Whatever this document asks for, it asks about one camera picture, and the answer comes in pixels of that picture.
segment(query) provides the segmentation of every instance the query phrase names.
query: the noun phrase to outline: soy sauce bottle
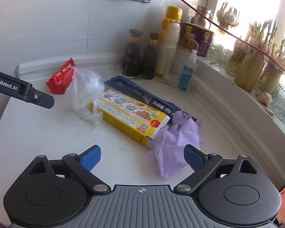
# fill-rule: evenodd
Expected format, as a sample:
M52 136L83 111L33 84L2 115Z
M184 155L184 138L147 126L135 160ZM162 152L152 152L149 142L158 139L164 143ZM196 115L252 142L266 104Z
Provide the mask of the soy sauce bottle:
M156 60L157 60L157 44L158 33L150 33L150 44L145 49L142 57L142 74L145 79L151 80L155 75Z
M123 74L126 76L136 76L140 74L140 47L138 40L142 31L131 29L131 42L128 43L125 50L125 57L122 62L122 68L124 69Z

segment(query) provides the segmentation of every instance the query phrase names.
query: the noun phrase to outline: lavender plastic bag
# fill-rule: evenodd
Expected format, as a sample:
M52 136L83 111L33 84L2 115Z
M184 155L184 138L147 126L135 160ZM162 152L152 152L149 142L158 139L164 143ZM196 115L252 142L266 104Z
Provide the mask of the lavender plastic bag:
M184 159L187 144L200 150L198 126L191 116L183 117L182 112L177 111L172 125L163 127L154 139L153 154L162 177L170 179L174 170L187 165Z

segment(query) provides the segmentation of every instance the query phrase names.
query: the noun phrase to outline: red package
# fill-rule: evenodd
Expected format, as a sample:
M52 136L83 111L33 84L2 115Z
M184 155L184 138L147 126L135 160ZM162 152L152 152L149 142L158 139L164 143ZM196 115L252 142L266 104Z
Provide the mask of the red package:
M72 77L74 74L74 69L71 67L75 67L75 63L71 58L68 60L57 73L55 73L51 79L46 83L46 85L51 90L51 93L54 94L64 94L68 86L72 81Z

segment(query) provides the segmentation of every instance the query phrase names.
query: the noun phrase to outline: gray ribbed plate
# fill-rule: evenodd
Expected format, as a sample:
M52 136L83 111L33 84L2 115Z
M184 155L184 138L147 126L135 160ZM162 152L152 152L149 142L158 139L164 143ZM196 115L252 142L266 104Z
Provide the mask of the gray ribbed plate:
M227 228L206 215L189 196L168 186L121 186L95 196L76 218L57 228ZM260 226L276 228L272 223ZM20 228L12 224L11 228Z

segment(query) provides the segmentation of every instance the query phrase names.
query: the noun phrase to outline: silver screw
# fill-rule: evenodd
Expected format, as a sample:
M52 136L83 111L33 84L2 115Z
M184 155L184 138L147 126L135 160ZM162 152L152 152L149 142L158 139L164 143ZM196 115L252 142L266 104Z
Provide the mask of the silver screw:
M180 184L176 187L176 189L181 192L188 192L191 190L191 187L187 184Z
M104 192L108 190L108 186L105 184L97 184L94 186L94 190L97 192Z

